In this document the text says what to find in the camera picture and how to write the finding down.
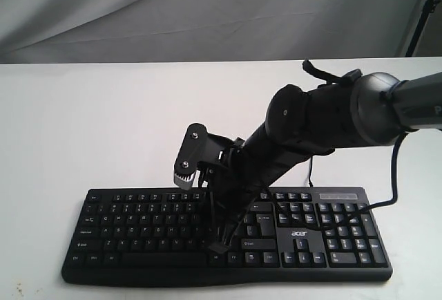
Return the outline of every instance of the white backdrop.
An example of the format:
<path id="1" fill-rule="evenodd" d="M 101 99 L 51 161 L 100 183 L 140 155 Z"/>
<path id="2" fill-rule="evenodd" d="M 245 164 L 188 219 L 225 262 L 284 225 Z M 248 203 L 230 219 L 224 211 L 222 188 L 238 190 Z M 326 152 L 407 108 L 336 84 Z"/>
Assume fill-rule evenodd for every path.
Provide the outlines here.
<path id="1" fill-rule="evenodd" d="M 0 0 L 0 62 L 392 57 L 422 2 Z"/>

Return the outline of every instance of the black wire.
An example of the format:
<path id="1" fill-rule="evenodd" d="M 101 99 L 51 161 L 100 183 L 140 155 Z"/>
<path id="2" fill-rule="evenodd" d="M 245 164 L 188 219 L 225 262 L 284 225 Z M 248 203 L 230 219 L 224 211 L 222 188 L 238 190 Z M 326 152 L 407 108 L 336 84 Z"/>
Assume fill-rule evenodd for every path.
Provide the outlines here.
<path id="1" fill-rule="evenodd" d="M 310 158 L 309 163 L 309 186 L 313 187 L 313 182 L 311 181 L 311 173 L 313 172 L 313 156 Z"/>
<path id="2" fill-rule="evenodd" d="M 360 216 L 361 214 L 368 212 L 371 209 L 375 209 L 375 208 L 379 208 L 379 207 L 387 207 L 388 205 L 393 205 L 398 200 L 397 160 L 398 160 L 399 148 L 401 147 L 401 144 L 404 141 L 404 139 L 407 137 L 407 135 L 408 135 L 408 133 L 400 134 L 400 136 L 396 139 L 396 142 L 394 143 L 394 147 L 393 147 L 391 170 L 390 170 L 391 171 L 391 180 L 392 180 L 392 198 L 390 200 L 381 201 L 381 202 L 374 203 L 372 205 L 368 205 L 366 207 L 359 209 L 357 212 L 352 212 L 351 214 L 344 215 L 343 216 L 344 219 L 339 223 L 331 222 L 330 225 L 328 225 L 328 226 L 318 227 L 316 225 L 310 225 L 310 224 L 306 224 L 304 222 L 295 221 L 291 217 L 291 212 L 288 212 L 286 209 L 283 209 L 281 206 L 279 206 L 279 202 L 271 194 L 270 188 L 264 183 L 264 181 L 261 178 L 259 178 L 258 180 L 260 181 L 262 189 L 270 197 L 270 200 L 272 201 L 273 205 L 275 206 L 275 209 L 280 214 L 284 214 L 285 216 L 287 216 L 294 227 L 304 227 L 306 229 L 311 229 L 313 231 L 327 231 L 327 230 L 333 229 L 335 227 L 352 226 L 352 224 L 350 223 L 350 220 L 353 219 L 354 217 Z M 245 153 L 247 158 L 250 160 L 251 164 L 254 166 L 253 160 L 250 158 L 249 154 L 244 149 L 242 149 L 240 147 L 238 147 L 238 149 L 241 150 L 241 152 Z"/>

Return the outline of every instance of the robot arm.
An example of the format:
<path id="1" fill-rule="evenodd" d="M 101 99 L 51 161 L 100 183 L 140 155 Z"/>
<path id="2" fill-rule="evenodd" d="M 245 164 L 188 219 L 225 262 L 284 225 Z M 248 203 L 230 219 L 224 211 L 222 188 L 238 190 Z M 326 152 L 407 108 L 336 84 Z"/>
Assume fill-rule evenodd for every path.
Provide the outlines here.
<path id="1" fill-rule="evenodd" d="M 287 85 L 273 97 L 265 121 L 247 139 L 235 141 L 187 129 L 175 162 L 175 184 L 190 189 L 197 170 L 212 195 L 218 221 L 247 209 L 269 186 L 298 163 L 336 148 L 394 144 L 403 133 L 442 129 L 442 73 L 399 81 L 387 73 L 342 77 L 304 69 L 327 81 L 304 92 Z"/>

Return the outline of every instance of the enter key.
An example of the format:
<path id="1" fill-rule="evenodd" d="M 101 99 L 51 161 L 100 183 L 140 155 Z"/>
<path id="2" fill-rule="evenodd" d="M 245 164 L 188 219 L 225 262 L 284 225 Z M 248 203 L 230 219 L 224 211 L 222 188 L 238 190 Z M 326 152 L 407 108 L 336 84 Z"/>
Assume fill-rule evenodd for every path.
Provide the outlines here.
<path id="1" fill-rule="evenodd" d="M 271 214 L 256 214 L 256 221 L 261 228 L 261 236 L 275 236 L 275 223 Z"/>

